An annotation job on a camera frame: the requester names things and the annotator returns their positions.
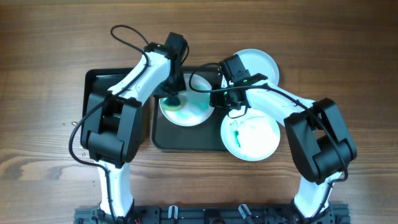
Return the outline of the white plate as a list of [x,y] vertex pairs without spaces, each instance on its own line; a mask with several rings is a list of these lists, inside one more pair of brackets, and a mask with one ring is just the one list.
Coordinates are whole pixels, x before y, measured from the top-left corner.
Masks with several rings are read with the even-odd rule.
[[259,78],[254,78],[254,76],[257,74],[264,75],[267,80],[274,85],[279,84],[279,69],[276,62],[270,55],[258,49],[244,49],[236,52],[235,54],[239,55],[243,65],[251,74],[251,76],[248,78],[247,85],[251,85],[255,80],[259,80]]

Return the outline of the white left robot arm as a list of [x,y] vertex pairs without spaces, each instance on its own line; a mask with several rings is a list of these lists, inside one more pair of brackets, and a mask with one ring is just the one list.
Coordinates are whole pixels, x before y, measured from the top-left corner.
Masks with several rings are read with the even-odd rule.
[[129,164],[142,143],[143,106],[151,95],[176,96],[186,89],[182,61],[188,48],[171,32],[164,44],[149,43],[132,69],[93,69],[86,73],[81,146],[98,168],[102,200],[95,220],[127,223],[134,216]]

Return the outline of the green and yellow sponge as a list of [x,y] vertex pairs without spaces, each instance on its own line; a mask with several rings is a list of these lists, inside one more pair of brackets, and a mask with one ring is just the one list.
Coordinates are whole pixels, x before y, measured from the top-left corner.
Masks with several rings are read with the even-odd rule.
[[161,102],[161,107],[166,111],[176,111],[183,107],[183,100],[177,96],[165,98]]

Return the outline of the white plate cleaned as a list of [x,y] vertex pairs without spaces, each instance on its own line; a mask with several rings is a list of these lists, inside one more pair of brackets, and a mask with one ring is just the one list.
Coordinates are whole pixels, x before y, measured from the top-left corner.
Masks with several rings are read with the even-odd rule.
[[280,143],[277,121],[254,108],[230,111],[221,123],[220,134],[225,148],[245,161],[268,158]]
[[162,114],[173,124],[179,126],[196,126],[205,122],[213,113],[214,107],[210,106],[210,94],[193,91],[189,87],[190,74],[184,74],[186,90],[181,91],[177,96],[181,106],[176,109],[166,105],[166,98],[159,100]]

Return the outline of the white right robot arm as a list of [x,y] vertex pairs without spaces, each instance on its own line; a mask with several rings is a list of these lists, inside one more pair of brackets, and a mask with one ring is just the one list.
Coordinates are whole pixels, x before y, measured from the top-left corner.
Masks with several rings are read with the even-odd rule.
[[302,179],[294,197],[298,212],[308,221],[328,208],[337,182],[348,178],[348,165],[357,149],[336,103],[301,98],[278,86],[279,70],[266,53],[246,49],[218,63],[223,77],[210,92],[211,102],[238,113],[261,111],[285,128],[293,162]]

